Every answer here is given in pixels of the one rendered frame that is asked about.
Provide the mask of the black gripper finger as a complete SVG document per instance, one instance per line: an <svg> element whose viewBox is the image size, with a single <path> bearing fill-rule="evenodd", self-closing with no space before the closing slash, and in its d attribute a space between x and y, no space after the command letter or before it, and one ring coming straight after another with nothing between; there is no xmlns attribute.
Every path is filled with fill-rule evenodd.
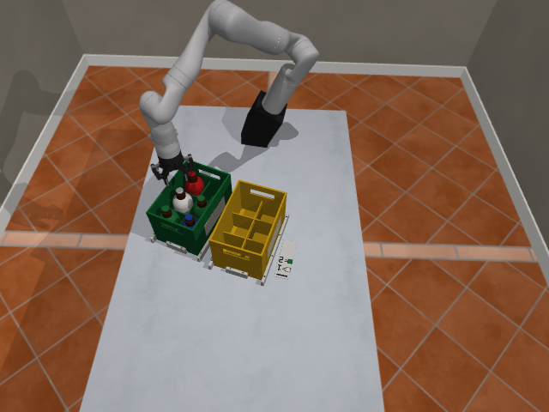
<svg viewBox="0 0 549 412"><path fill-rule="evenodd" d="M168 182L168 179L167 179L167 176L169 175L169 172L171 170L171 166L167 166L166 167L166 170L163 169L162 173L159 173L159 164L151 164L151 168L152 168L152 171L155 175L155 177L158 179L158 180L161 180L161 179L164 179L164 182L165 182L165 185L169 186L169 182Z"/></svg>
<svg viewBox="0 0 549 412"><path fill-rule="evenodd" d="M187 167L185 167L184 165L180 166L178 163L175 164L175 167L178 168L181 172L184 173L185 181L188 181L188 179L189 179L188 172L192 172L192 171L193 171L193 159L192 159L191 154L188 154L188 156L185 156L185 157L184 157L184 160L185 160L186 162L188 162L188 166L187 166Z"/></svg>

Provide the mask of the blue bottle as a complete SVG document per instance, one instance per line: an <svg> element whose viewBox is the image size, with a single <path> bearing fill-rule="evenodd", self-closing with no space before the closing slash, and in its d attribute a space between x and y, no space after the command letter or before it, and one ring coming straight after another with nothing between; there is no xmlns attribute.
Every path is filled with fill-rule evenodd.
<svg viewBox="0 0 549 412"><path fill-rule="evenodd" d="M182 225L192 229L196 225L197 221L197 218L194 218L192 214L187 214Z"/></svg>

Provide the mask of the yellow crate with dividers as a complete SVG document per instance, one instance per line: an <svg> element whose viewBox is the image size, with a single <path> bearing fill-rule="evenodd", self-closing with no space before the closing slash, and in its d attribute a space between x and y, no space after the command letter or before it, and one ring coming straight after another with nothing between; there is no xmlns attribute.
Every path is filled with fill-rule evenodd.
<svg viewBox="0 0 549 412"><path fill-rule="evenodd" d="M286 202L265 197L250 188L232 192L208 242L214 266L230 267L262 280L285 219Z"/></svg>

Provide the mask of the white paper pick list strip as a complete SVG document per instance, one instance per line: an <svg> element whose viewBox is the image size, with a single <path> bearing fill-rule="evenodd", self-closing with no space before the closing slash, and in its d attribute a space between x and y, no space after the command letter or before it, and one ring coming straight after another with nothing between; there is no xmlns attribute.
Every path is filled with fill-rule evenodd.
<svg viewBox="0 0 549 412"><path fill-rule="evenodd" d="M297 241L284 239L274 276L289 279Z"/></svg>

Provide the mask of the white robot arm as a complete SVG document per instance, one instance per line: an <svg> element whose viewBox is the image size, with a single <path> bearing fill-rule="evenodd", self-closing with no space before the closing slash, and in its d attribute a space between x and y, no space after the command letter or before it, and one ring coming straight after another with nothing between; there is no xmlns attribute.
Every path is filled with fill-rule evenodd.
<svg viewBox="0 0 549 412"><path fill-rule="evenodd" d="M183 53L164 76L164 96L147 91L139 101L142 116L152 133L150 142L154 142L156 153L162 159L174 158L180 152L178 131L171 120L185 92L198 77L208 42L216 34L270 55L286 52L295 63L282 65L262 100L263 108L274 115L281 113L319 57L316 47L304 35L289 32L270 21L259 21L227 0L214 0Z"/></svg>

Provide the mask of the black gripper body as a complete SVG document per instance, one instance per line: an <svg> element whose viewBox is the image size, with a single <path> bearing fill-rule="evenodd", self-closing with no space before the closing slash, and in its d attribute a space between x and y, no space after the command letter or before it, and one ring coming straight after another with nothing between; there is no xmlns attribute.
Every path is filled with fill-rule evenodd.
<svg viewBox="0 0 549 412"><path fill-rule="evenodd" d="M179 164L180 166L183 165L184 163L184 157L182 156L182 153L181 153L181 149L180 149L180 152L179 154L174 157L174 158L171 158L171 159L162 159L158 156L159 158L159 167L166 170L166 167L167 166L171 166L171 170L170 172L174 171L174 170L178 170L178 168L175 167L175 164ZM179 161L180 160L180 161ZM165 165L164 165L165 164ZM174 164L174 165L172 165Z"/></svg>

